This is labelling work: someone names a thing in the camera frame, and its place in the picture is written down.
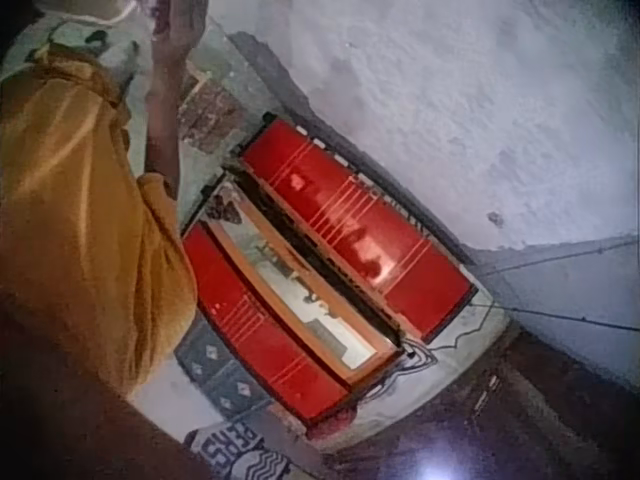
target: red panel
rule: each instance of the red panel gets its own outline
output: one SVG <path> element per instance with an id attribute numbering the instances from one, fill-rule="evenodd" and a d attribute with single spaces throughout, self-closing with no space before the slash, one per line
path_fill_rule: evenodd
<path id="1" fill-rule="evenodd" d="M 282 120 L 249 147 L 245 160 L 423 336 L 468 292 L 466 277 L 402 215 Z"/>
<path id="2" fill-rule="evenodd" d="M 348 392 L 258 303 L 201 225 L 191 229 L 184 245 L 210 320 L 284 403 L 309 421 L 346 398 Z"/>

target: yellow shirt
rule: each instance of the yellow shirt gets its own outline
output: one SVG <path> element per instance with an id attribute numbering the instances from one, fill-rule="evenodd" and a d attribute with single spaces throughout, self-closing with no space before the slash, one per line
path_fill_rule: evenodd
<path id="1" fill-rule="evenodd" d="M 133 178 L 128 111 L 92 60 L 46 47 L 0 94 L 0 289 L 127 394 L 195 314 L 175 202 L 161 175 Z"/>

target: hand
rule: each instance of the hand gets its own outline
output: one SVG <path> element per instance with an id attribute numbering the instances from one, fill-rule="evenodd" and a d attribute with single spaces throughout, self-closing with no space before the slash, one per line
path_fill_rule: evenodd
<path id="1" fill-rule="evenodd" d="M 157 0 L 152 56 L 161 70 L 182 66 L 204 34 L 208 0 Z"/>

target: glass panel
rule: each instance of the glass panel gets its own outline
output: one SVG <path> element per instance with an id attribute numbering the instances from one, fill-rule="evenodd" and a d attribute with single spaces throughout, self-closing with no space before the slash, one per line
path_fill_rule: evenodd
<path id="1" fill-rule="evenodd" d="M 208 213 L 220 220 L 220 225 L 255 268 L 297 318 L 322 342 L 328 351 L 352 370 L 363 365 L 376 350 L 345 320 L 332 312 L 329 305 L 292 269 L 266 240 L 264 235 L 233 202 L 237 193 L 230 184 L 223 184 L 217 211 Z"/>

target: white wall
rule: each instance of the white wall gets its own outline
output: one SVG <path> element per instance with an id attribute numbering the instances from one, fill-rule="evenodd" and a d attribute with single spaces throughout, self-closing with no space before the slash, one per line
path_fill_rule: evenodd
<path id="1" fill-rule="evenodd" d="M 227 0 L 339 133 L 477 249 L 635 233 L 634 36 L 615 0 Z M 499 216 L 498 227 L 487 215 Z"/>

